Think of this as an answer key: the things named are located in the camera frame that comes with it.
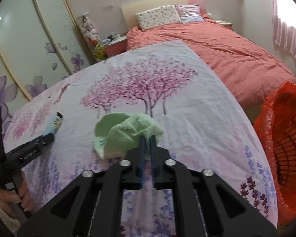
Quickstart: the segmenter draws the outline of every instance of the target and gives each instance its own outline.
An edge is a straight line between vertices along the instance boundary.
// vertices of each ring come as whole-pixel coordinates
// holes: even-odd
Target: metal screw
[[[128,160],[122,160],[122,161],[120,161],[120,165],[121,166],[130,166],[130,161],[128,161]]]
[[[166,165],[168,166],[174,166],[176,164],[176,161],[175,160],[166,160]]]
[[[82,172],[82,176],[83,177],[91,177],[91,176],[93,176],[93,171],[91,171],[91,170],[84,170],[83,172]]]
[[[205,175],[205,176],[212,176],[212,175],[214,175],[214,172],[211,170],[211,169],[204,169],[203,170],[203,174]]]

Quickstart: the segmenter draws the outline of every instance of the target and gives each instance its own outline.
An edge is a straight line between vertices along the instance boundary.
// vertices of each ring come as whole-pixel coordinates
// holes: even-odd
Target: pink bedsheet
[[[285,81],[296,84],[286,65],[262,47],[212,20],[173,24],[142,32],[134,27],[127,34],[127,50],[181,39],[215,72],[246,109]]]

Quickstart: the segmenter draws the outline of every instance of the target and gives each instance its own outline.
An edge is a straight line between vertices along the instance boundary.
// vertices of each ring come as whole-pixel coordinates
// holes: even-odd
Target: sliding wardrobe door
[[[88,54],[81,48],[83,44],[64,0],[37,0],[37,3],[52,38],[71,70],[76,72],[90,66]]]
[[[15,80],[32,97],[69,75],[33,0],[0,3],[0,53]]]
[[[7,129],[15,111],[24,106],[27,102],[28,99],[6,70],[0,56],[0,107],[3,137],[8,134]]]

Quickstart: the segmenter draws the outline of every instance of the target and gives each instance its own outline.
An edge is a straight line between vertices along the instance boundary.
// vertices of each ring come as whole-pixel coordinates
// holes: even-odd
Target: pink tree print
[[[57,100],[56,100],[53,104],[56,104],[57,102],[60,102],[60,100],[62,99],[62,96],[63,96],[64,92],[66,91],[66,89],[67,89],[67,87],[68,87],[69,85],[70,85],[70,84],[67,84],[67,85],[65,85],[65,86],[62,88],[60,94],[58,95]]]
[[[45,117],[47,115],[49,115],[49,113],[50,113],[51,105],[52,105],[52,101],[48,101],[36,113],[35,118],[32,123],[32,127],[31,127],[33,130],[31,136],[33,136],[36,128],[44,123]]]
[[[166,114],[166,99],[187,85],[197,75],[173,58],[157,58],[151,55],[136,63],[127,62],[124,66],[110,69],[108,74],[91,87],[81,103],[85,106],[102,106],[106,113],[118,101],[145,104],[145,113],[153,117],[153,108],[163,99],[163,113]]]
[[[20,138],[23,133],[28,129],[31,119],[33,116],[32,111],[27,111],[19,120],[16,122],[16,125],[13,129],[13,138]]]

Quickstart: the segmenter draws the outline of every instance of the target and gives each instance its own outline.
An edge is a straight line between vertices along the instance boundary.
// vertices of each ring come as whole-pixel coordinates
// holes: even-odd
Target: black gripper frame
[[[42,135],[6,154],[2,140],[2,119],[0,107],[0,188],[13,191],[17,194],[22,181],[20,175],[21,168],[41,155],[45,148],[53,141],[53,134],[45,136]],[[32,216],[30,211],[24,211],[20,202],[17,204],[10,203],[9,205],[21,223],[25,222]]]
[[[140,190],[146,140],[108,170],[86,170],[27,220],[18,237],[120,237],[123,190]],[[188,170],[149,139],[155,187],[172,189],[177,237],[276,237],[275,227],[212,170]]]

